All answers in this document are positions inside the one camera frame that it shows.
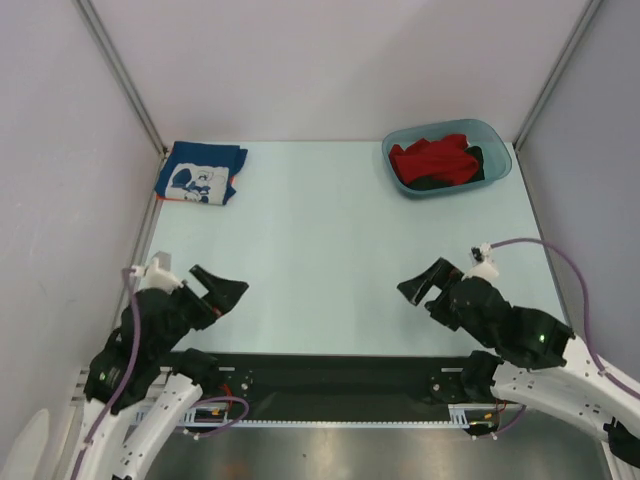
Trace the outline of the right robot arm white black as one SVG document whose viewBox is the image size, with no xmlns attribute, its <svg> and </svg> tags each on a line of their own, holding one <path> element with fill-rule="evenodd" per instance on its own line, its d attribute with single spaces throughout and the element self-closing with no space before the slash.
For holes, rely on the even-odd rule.
<svg viewBox="0 0 640 480">
<path fill-rule="evenodd" d="M 548 313 L 513 305 L 491 283 L 488 262 L 463 273 L 440 258 L 398 284 L 414 306 L 481 344 L 456 382 L 466 401 L 539 410 L 592 434 L 618 459 L 639 464 L 639 400 L 609 381 L 586 342 Z"/>
</svg>

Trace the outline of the red t shirt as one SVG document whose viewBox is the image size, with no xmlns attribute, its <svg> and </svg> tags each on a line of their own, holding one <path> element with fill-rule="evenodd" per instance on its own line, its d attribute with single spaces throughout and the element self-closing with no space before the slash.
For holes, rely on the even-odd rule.
<svg viewBox="0 0 640 480">
<path fill-rule="evenodd" d="M 434 141 L 422 138 L 406 148 L 394 144 L 389 160 L 406 186 L 422 176 L 451 179 L 458 186 L 478 168 L 476 160 L 464 152 L 468 147 L 464 134 L 450 134 Z"/>
</svg>

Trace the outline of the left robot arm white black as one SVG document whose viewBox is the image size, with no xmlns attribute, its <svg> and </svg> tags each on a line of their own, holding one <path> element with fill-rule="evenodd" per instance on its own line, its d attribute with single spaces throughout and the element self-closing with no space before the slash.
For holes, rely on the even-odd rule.
<svg viewBox="0 0 640 480">
<path fill-rule="evenodd" d="M 228 314 L 249 288 L 199 265 L 190 273 L 204 295 L 159 260 L 122 270 L 129 303 L 90 362 L 79 437 L 65 478 L 143 479 L 187 414 L 199 407 L 212 414 L 210 434 L 248 416 L 249 403 L 232 393 L 212 355 L 190 348 L 178 354 L 167 374 L 161 372 L 180 340 Z"/>
</svg>

